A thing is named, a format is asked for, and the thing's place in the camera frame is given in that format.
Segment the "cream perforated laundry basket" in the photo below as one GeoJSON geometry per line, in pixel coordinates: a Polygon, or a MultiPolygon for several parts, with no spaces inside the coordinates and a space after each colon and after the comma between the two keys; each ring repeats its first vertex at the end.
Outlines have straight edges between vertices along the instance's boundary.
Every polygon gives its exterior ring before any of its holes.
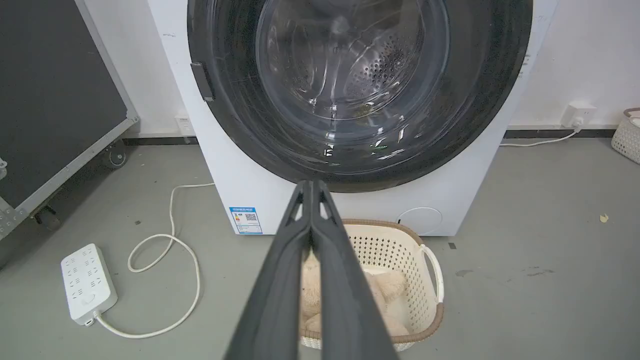
{"type": "Polygon", "coordinates": [[[410,228],[372,219],[346,219],[346,233],[362,271],[402,272],[406,290],[387,311],[409,330],[391,336],[398,352],[431,337],[444,316],[444,278],[434,252],[410,228]]]}

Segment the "white front-load washing machine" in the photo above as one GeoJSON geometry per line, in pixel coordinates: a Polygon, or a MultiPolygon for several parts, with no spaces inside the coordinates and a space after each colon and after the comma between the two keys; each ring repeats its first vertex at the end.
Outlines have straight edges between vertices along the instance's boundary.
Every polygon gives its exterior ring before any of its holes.
{"type": "Polygon", "coordinates": [[[343,219],[454,236],[560,0],[147,0],[235,234],[297,183],[343,219]]]}

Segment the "blue energy label sticker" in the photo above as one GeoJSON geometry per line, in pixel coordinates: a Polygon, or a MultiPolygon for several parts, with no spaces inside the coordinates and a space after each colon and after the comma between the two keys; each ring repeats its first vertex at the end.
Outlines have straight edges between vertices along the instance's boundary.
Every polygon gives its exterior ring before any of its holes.
{"type": "Polygon", "coordinates": [[[255,207],[229,207],[238,235],[263,235],[255,207]]]}

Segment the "white woven storage basket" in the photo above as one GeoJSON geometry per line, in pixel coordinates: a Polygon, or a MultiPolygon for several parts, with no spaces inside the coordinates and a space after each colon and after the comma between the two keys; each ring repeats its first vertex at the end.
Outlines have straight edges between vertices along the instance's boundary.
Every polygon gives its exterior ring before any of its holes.
{"type": "Polygon", "coordinates": [[[640,107],[625,109],[611,146],[620,155],[640,166],[640,107]]]}

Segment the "white power strip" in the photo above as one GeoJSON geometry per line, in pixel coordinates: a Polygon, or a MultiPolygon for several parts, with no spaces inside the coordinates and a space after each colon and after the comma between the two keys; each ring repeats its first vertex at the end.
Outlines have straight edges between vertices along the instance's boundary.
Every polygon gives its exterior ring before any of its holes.
{"type": "Polygon", "coordinates": [[[91,326],[98,315],[118,301],[102,250],[96,244],[87,244],[63,258],[61,272],[68,311],[78,325],[91,326]]]}

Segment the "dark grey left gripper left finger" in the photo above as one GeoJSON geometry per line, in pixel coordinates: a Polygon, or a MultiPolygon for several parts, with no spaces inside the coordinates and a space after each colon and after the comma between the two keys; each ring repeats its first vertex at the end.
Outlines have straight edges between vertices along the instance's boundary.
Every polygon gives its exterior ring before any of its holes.
{"type": "Polygon", "coordinates": [[[303,254],[312,182],[299,182],[226,349],[225,360],[298,360],[303,254]]]}

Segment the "white wall socket plug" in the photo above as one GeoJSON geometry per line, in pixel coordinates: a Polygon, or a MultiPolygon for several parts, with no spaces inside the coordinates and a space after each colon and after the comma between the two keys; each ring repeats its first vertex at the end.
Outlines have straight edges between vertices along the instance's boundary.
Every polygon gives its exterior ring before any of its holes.
{"type": "Polygon", "coordinates": [[[597,108],[585,100],[571,101],[560,119],[562,129],[579,133],[594,118],[597,108]]]}

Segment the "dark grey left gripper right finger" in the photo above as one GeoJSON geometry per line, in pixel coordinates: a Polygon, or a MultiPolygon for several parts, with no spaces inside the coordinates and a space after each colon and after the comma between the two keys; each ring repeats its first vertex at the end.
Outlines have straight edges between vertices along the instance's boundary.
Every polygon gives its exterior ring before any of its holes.
{"type": "Polygon", "coordinates": [[[399,360],[327,185],[311,183],[321,271],[322,360],[399,360]]]}

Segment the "black flight case on wheels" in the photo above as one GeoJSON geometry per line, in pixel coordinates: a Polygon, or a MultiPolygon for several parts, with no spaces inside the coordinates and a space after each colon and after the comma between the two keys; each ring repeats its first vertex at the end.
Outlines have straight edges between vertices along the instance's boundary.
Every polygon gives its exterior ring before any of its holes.
{"type": "Polygon", "coordinates": [[[86,0],[0,0],[0,240],[59,228],[51,198],[93,159],[122,167],[139,120],[86,0]]]}

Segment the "dark round washing machine door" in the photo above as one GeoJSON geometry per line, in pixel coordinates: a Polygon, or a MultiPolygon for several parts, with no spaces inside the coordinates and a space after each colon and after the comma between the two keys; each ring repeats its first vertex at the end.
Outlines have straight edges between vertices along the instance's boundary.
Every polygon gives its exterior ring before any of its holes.
{"type": "Polygon", "coordinates": [[[191,69],[245,157],[383,191],[453,161],[514,91],[535,0],[187,0],[191,69]]]}

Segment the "cream plush toy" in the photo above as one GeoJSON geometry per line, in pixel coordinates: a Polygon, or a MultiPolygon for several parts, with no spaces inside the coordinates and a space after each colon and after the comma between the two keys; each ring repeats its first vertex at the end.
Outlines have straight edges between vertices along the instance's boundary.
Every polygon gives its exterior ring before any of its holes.
{"type": "MultiPolygon", "coordinates": [[[[395,269],[381,273],[368,271],[363,273],[389,335],[391,337],[409,335],[410,332],[406,326],[387,310],[390,303],[405,293],[407,281],[403,273],[395,269]]],[[[322,331],[322,279],[320,262],[312,251],[302,263],[300,310],[300,329],[320,333],[322,331]]]]}

